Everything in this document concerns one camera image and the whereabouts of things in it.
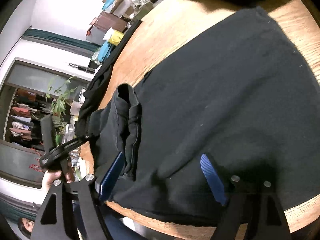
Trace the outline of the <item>person's left hand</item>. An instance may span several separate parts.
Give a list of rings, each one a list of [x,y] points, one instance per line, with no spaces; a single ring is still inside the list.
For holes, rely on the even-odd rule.
[[[41,186],[41,190],[44,192],[48,192],[50,187],[52,186],[53,182],[57,179],[59,179],[61,176],[63,175],[62,171],[50,171],[47,170],[44,173],[44,176],[42,178],[42,186]],[[67,183],[71,183],[72,181],[74,181],[74,176],[72,172],[68,172],[65,175],[65,179],[67,181]]]

